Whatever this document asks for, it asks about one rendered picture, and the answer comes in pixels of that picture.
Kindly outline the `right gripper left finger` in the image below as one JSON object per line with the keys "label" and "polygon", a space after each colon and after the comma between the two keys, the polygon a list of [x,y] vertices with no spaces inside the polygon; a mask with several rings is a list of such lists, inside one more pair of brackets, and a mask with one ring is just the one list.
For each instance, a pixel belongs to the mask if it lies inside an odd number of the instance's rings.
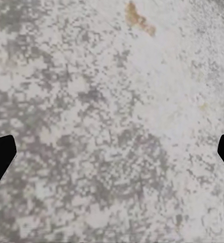
{"label": "right gripper left finger", "polygon": [[17,153],[13,135],[0,137],[0,180]]}

